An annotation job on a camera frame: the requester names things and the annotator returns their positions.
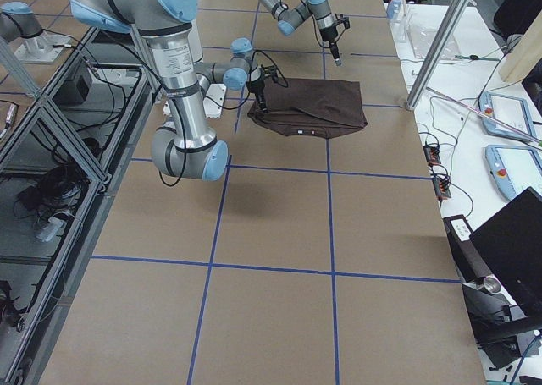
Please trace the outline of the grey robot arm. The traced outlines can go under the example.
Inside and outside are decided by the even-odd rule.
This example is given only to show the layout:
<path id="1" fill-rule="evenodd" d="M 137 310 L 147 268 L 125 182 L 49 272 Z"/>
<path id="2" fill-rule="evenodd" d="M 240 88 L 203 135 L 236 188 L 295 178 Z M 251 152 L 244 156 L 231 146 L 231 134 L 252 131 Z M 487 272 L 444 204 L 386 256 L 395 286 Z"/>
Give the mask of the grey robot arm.
<path id="1" fill-rule="evenodd" d="M 329 0 L 258 0 L 277 21 L 279 31 L 291 36 L 302 24 L 311 20 L 317 42 L 327 48 L 336 66 L 342 65 L 338 41 L 350 28 L 350 19 L 332 12 Z"/>
<path id="2" fill-rule="evenodd" d="M 231 90 L 247 87 L 265 104 L 263 88 L 278 70 L 257 63 L 252 44 L 238 38 L 227 63 L 198 63 L 192 57 L 189 34 L 197 0 L 70 0 L 79 21 L 118 33 L 135 30 L 147 44 L 146 64 L 168 99 L 169 120 L 152 140 L 152 161 L 171 177 L 219 179 L 227 165 L 228 147 L 208 126 L 203 99 L 211 84 Z"/>

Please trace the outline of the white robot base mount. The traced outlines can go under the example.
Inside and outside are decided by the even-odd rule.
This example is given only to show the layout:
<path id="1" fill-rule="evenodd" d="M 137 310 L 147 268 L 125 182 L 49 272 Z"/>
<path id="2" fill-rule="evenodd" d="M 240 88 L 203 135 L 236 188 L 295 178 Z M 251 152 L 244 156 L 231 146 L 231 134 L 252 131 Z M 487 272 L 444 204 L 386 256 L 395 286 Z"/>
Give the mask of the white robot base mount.
<path id="1" fill-rule="evenodd" d="M 168 101 L 164 104 L 163 114 L 173 116 L 173 108 L 184 118 L 199 118 L 205 115 L 207 118 L 219 118 L 223 110 L 226 86 L 211 84 L 208 88 L 201 88 L 198 84 L 180 88 L 163 88 Z"/>

